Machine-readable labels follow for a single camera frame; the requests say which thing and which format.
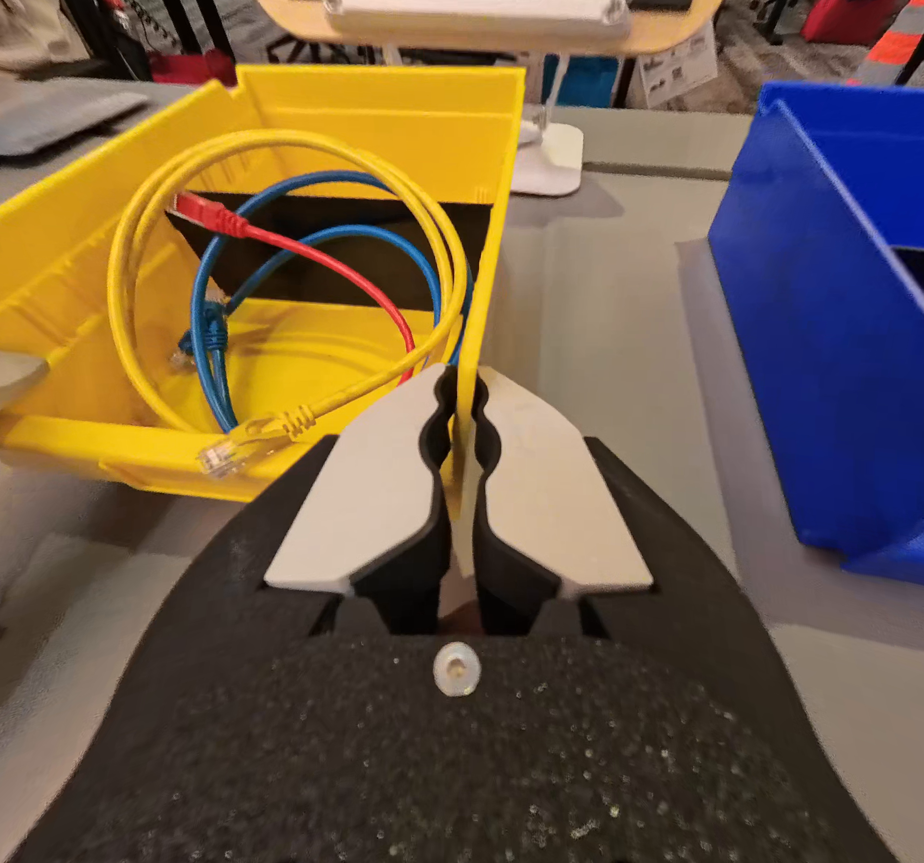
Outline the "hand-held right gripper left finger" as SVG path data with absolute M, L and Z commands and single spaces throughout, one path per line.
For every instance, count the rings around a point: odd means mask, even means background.
M 266 586 L 372 602 L 397 634 L 437 628 L 451 560 L 441 469 L 456 367 L 435 364 L 373 402 L 333 443 Z

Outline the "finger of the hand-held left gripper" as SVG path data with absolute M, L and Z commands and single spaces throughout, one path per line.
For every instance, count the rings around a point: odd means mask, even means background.
M 31 354 L 1 354 L 1 409 L 14 405 L 49 371 L 45 358 Z

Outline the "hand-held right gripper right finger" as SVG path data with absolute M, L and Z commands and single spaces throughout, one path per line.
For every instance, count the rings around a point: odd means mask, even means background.
M 472 574 L 483 630 L 524 636 L 549 603 L 653 589 L 585 438 L 548 402 L 479 371 L 469 437 Z

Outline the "blue plastic bin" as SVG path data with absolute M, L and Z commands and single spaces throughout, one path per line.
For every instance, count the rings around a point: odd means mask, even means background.
M 793 529 L 923 582 L 923 92 L 772 82 L 707 236 Z

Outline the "yellow plastic bin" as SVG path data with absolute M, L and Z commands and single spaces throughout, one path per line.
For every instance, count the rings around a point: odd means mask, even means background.
M 388 182 L 398 176 L 399 194 L 337 182 L 287 195 L 396 199 L 429 245 L 451 222 L 443 203 L 491 205 L 457 370 L 456 411 L 468 436 L 522 72 L 263 65 L 237 76 L 231 90 L 210 82 L 64 156 L 2 203 L 2 350 L 50 367 L 2 412 L 3 464 L 249 502 L 397 388 L 393 379 L 336 409 L 326 404 L 406 355 L 383 309 L 247 297 L 229 321 L 237 418 L 297 416 L 306 407 L 316 421 L 286 449 L 228 477 L 207 477 L 197 460 L 222 430 L 177 352 L 209 234 L 167 214 L 167 183 L 235 207 L 290 177 L 330 171 L 385 169 Z

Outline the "black flat device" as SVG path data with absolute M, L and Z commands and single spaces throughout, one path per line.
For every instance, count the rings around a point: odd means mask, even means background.
M 100 92 L 57 81 L 2 87 L 1 156 L 28 157 L 150 103 L 136 92 Z

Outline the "black bin divider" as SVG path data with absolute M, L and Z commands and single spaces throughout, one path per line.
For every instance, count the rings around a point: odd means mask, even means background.
M 486 243 L 491 205 L 445 202 L 469 267 L 478 273 Z M 368 225 L 396 233 L 416 247 L 432 266 L 432 249 L 407 207 L 396 199 L 347 199 L 286 195 L 256 210 L 251 222 L 261 229 L 294 239 L 333 226 Z M 361 273 L 402 310 L 432 311 L 423 272 L 398 247 L 365 235 L 350 235 L 321 244 L 320 249 Z M 212 277 L 228 295 L 275 253 L 252 239 L 232 239 L 222 250 Z M 374 302 L 352 283 L 307 258 L 295 257 L 257 286 L 253 297 L 272 300 L 372 307 Z

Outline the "red storage bin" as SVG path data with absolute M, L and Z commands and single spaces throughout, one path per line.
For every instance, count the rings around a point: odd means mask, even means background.
M 147 52 L 153 82 L 164 85 L 200 86 L 212 80 L 226 88 L 237 86 L 234 60 L 218 49 L 204 53 Z

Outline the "blue storage crate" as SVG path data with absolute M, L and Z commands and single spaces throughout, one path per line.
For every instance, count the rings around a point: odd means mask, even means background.
M 620 61 L 601 56 L 571 56 L 557 104 L 607 109 L 614 98 Z

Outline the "printed paper sheet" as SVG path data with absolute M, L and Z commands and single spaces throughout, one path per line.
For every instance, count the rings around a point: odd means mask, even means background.
M 718 49 L 712 20 L 688 39 L 637 59 L 636 104 L 658 108 L 718 77 Z

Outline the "white board stand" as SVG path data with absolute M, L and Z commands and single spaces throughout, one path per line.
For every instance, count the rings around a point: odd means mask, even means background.
M 321 0 L 334 27 L 344 29 L 447 28 L 472 22 L 477 30 L 550 34 L 565 39 L 615 40 L 631 28 L 634 0 Z M 583 133 L 551 122 L 570 55 L 561 52 L 549 97 L 535 117 L 522 120 L 511 191 L 515 195 L 562 198 L 581 185 Z

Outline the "red bag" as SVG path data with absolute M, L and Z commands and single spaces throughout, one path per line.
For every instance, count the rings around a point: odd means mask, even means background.
M 816 0 L 799 31 L 809 43 L 864 46 L 884 33 L 901 0 Z

